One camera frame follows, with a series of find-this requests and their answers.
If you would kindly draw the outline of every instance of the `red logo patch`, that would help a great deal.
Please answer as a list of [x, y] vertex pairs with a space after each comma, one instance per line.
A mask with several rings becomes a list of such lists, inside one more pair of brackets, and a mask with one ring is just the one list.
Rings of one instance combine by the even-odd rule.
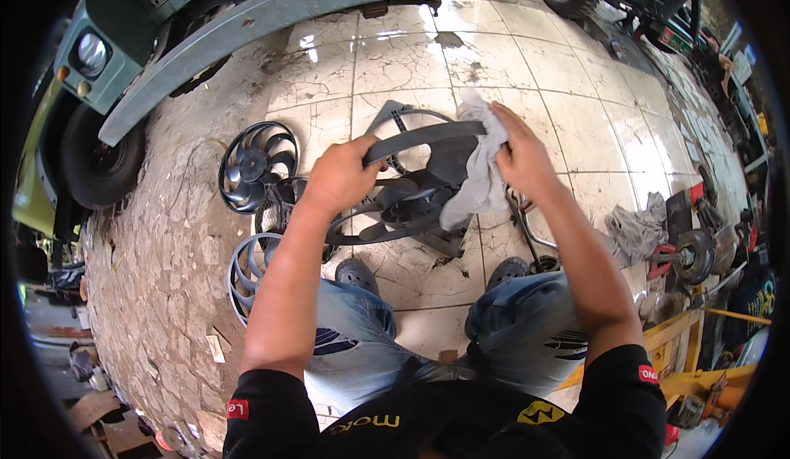
[[250, 407], [247, 405], [246, 399], [231, 399], [228, 401], [228, 414], [225, 417], [229, 420], [231, 418], [239, 418], [245, 421], [250, 418]]
[[650, 365], [639, 365], [639, 380], [651, 384], [657, 384], [658, 374]]

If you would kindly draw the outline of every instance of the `shirt sleeve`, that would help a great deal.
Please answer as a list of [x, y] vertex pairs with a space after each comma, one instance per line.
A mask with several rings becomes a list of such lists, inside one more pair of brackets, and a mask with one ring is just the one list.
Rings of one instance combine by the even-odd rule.
[[610, 349], [586, 369], [573, 415], [605, 441], [610, 457], [660, 457], [666, 400], [645, 349]]
[[304, 384], [275, 370], [250, 370], [228, 402], [222, 457], [297, 457], [318, 437]]

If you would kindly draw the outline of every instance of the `black t-shirt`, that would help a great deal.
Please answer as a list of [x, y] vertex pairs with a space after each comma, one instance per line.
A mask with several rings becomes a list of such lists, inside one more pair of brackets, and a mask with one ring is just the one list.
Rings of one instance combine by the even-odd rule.
[[645, 350], [620, 346], [585, 371], [573, 413], [480, 381], [405, 385], [318, 432], [301, 381], [273, 370], [239, 377], [224, 457], [660, 457], [664, 395]]

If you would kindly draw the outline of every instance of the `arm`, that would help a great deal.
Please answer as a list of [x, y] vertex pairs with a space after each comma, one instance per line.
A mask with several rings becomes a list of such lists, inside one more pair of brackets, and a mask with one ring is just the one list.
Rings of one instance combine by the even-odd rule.
[[538, 205], [554, 233], [576, 315], [589, 338], [585, 365], [617, 346], [644, 345], [628, 285], [600, 234], [558, 180], [546, 148], [508, 108], [493, 103], [491, 110], [507, 130], [512, 149], [497, 153], [502, 177]]
[[362, 157], [378, 140], [364, 135], [332, 145], [315, 162], [255, 297], [240, 373], [261, 368], [304, 379], [315, 346], [315, 303], [326, 231], [332, 218], [362, 200], [379, 170], [386, 169], [384, 161], [362, 167]]

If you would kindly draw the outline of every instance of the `forearm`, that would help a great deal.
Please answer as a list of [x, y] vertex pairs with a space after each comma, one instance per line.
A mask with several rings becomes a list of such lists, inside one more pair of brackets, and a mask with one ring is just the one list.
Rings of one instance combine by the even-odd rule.
[[330, 211], [304, 197], [263, 276], [247, 325], [241, 373], [272, 368], [303, 378], [315, 344], [315, 304]]
[[[579, 323], [590, 340], [588, 362], [611, 347], [642, 344], [641, 324], [626, 280], [571, 192], [558, 183], [555, 192], [537, 205], [554, 234]], [[598, 337], [613, 327], [620, 333], [614, 345], [610, 337]]]

